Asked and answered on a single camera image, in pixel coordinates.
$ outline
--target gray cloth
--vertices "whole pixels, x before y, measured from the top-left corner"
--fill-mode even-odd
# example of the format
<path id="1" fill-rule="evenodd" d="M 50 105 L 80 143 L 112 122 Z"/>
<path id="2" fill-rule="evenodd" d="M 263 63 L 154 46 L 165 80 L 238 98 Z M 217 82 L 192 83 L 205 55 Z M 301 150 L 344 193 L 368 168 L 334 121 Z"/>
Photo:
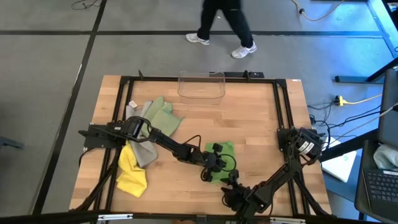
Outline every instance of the gray cloth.
<path id="1" fill-rule="evenodd" d="M 131 116 L 140 116 L 144 117 L 145 112 L 149 108 L 151 101 L 147 101 L 144 104 L 144 107 L 142 110 L 137 110 L 129 105 L 126 106 L 126 117 L 129 118 Z M 157 151 L 154 147 L 154 145 L 149 142 L 142 142 L 142 143 L 137 143 L 134 141 L 130 141 L 130 144 L 132 146 L 132 151 L 134 152 L 134 155 L 136 156 L 138 166 L 140 168 L 144 168 L 146 165 L 150 164 L 152 161 L 157 159 Z"/>
<path id="2" fill-rule="evenodd" d="M 373 154 L 373 159 L 379 169 L 398 171 L 398 149 L 383 144 Z"/>

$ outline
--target shoe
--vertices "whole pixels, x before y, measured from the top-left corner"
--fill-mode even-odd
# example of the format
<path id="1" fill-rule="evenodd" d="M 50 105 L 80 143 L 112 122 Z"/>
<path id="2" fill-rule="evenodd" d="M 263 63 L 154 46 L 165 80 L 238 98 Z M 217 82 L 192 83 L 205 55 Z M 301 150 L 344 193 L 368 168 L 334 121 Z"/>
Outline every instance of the shoe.
<path id="1" fill-rule="evenodd" d="M 232 51 L 231 55 L 234 58 L 244 58 L 246 55 L 254 53 L 256 50 L 256 43 L 253 42 L 253 46 L 250 49 L 240 46 L 238 49 Z"/>
<path id="2" fill-rule="evenodd" d="M 191 42 L 191 43 L 201 43 L 203 45 L 209 45 L 210 44 L 210 40 L 203 40 L 201 38 L 198 37 L 197 34 L 187 34 L 185 36 L 187 38 L 187 41 Z"/>

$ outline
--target person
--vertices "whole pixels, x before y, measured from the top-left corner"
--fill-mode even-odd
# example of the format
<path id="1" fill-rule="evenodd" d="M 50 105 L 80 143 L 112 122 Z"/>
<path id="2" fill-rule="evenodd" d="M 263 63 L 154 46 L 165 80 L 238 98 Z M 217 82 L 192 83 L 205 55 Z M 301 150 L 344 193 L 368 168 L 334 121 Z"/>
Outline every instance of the person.
<path id="1" fill-rule="evenodd" d="M 210 44 L 210 28 L 217 10 L 221 9 L 234 33 L 241 40 L 241 46 L 232 52 L 234 58 L 244 58 L 257 50 L 256 43 L 242 12 L 241 0 L 204 0 L 201 13 L 201 26 L 196 34 L 187 34 L 191 43 Z"/>

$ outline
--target wooden table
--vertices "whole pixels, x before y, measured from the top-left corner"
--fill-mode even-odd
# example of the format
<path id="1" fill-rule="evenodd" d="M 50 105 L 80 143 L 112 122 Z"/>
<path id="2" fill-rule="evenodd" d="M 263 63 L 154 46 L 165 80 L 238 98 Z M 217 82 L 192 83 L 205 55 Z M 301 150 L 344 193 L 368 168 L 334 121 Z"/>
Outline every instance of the wooden table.
<path id="1" fill-rule="evenodd" d="M 93 115 L 95 124 L 111 121 L 118 92 L 120 76 L 104 76 Z M 226 94 L 219 105 L 184 105 L 177 93 L 177 82 L 135 81 L 132 100 L 142 108 L 146 100 L 164 96 L 173 103 L 173 114 L 184 117 L 172 135 L 177 142 L 201 134 L 202 151 L 205 143 L 232 141 L 235 145 L 239 182 L 253 186 L 267 180 L 283 163 L 276 130 L 279 127 L 272 85 L 263 83 L 226 83 Z M 302 83 L 287 80 L 290 105 L 296 127 L 311 128 Z M 284 112 L 285 126 L 287 117 Z M 115 212 L 184 213 L 208 215 L 233 215 L 221 203 L 220 187 L 200 180 L 201 167 L 178 162 L 169 151 L 156 146 L 159 158 L 146 169 L 148 188 L 141 198 L 135 198 L 118 188 L 114 190 L 111 210 Z M 104 149 L 95 149 L 84 156 L 73 191 L 70 208 L 79 206 L 96 185 Z M 331 212 L 322 170 L 319 163 L 303 170 L 305 183 L 315 200 Z M 302 213 L 299 189 L 295 186 L 298 210 Z M 104 208 L 107 187 L 104 188 L 100 208 Z M 269 209 L 262 215 L 268 215 Z M 273 215 L 292 214 L 287 184 L 274 196 Z"/>

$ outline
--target person's leg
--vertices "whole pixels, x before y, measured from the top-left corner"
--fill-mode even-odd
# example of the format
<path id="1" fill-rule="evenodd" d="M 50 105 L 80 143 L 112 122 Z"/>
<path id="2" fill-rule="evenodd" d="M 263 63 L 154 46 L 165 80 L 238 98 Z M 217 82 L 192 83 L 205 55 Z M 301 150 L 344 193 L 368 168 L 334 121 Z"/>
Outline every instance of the person's leg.
<path id="1" fill-rule="evenodd" d="M 241 40 L 242 47 L 250 49 L 253 47 L 253 37 L 246 18 L 240 8 L 238 9 L 223 9 L 225 19 L 228 21 L 232 30 Z"/>
<path id="2" fill-rule="evenodd" d="M 205 0 L 203 2 L 203 10 L 201 12 L 200 28 L 198 29 L 198 37 L 203 40 L 210 39 L 210 29 L 213 25 L 214 18 L 218 10 L 217 0 Z"/>

